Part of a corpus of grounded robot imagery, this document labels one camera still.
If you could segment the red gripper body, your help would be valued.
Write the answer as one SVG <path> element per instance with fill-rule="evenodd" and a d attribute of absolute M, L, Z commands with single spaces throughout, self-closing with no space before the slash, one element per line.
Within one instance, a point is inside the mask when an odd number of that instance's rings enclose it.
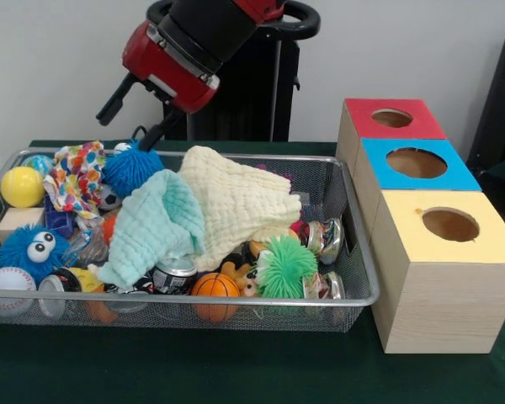
<path fill-rule="evenodd" d="M 138 80 L 153 84 L 156 91 L 187 114 L 204 108 L 220 85 L 215 74 L 202 72 L 184 59 L 148 20 L 128 40 L 122 63 Z"/>

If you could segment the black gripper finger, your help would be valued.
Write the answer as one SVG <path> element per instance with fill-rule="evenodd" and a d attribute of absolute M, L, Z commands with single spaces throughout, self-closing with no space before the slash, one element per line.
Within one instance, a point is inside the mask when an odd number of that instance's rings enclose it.
<path fill-rule="evenodd" d="M 169 102 L 162 104 L 163 119 L 155 124 L 140 140 L 138 148 L 150 151 L 159 141 L 186 140 L 186 114 Z"/>
<path fill-rule="evenodd" d="M 136 77 L 128 73 L 117 89 L 110 96 L 109 100 L 105 103 L 103 108 L 96 115 L 97 121 L 101 125 L 109 125 L 114 117 L 120 112 L 123 107 L 125 96 L 136 83 Z"/>

